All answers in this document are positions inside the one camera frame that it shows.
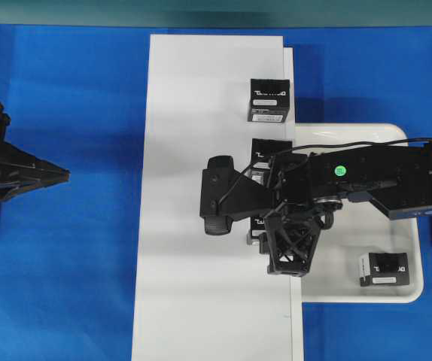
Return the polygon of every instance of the blue cloth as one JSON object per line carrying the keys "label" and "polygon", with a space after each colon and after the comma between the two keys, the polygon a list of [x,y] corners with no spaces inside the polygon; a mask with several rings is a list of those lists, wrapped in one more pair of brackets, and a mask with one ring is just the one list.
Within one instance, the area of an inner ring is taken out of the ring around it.
{"label": "blue cloth", "polygon": [[[432,27],[0,26],[7,140],[71,170],[70,183],[2,206],[0,361],[130,358],[149,34],[167,32],[283,35],[295,49],[300,122],[432,136]],[[432,220],[418,224],[421,297],[305,304],[307,361],[432,359]]]}

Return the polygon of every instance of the white plastic tray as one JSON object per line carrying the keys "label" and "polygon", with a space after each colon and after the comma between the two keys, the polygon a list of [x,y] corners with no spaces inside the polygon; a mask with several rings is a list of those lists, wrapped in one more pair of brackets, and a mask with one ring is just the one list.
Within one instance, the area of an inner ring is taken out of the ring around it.
{"label": "white plastic tray", "polygon": [[[402,129],[391,124],[297,124],[295,144],[402,138]],[[410,285],[360,287],[358,257],[368,252],[406,252]],[[407,303],[420,296],[423,286],[416,219],[390,221],[367,202],[344,202],[333,228],[321,233],[311,271],[302,279],[304,302]]]}

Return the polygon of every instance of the black box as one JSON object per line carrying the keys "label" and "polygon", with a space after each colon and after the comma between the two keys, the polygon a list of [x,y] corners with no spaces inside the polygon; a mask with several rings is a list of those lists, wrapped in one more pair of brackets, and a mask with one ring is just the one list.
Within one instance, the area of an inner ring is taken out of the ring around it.
{"label": "black box", "polygon": [[[265,158],[271,153],[290,149],[291,147],[293,147],[292,141],[253,139],[251,143],[251,163],[254,163],[254,165],[249,171],[249,178],[263,186],[266,185],[269,176],[269,161],[266,159],[262,162],[258,162],[258,160]],[[251,217],[250,230],[247,238],[248,244],[258,242],[258,237],[263,232],[265,232],[263,218]]]}
{"label": "black box", "polygon": [[367,253],[359,259],[360,286],[410,284],[406,253]]}
{"label": "black box", "polygon": [[290,81],[251,79],[248,122],[283,123],[290,111]]}

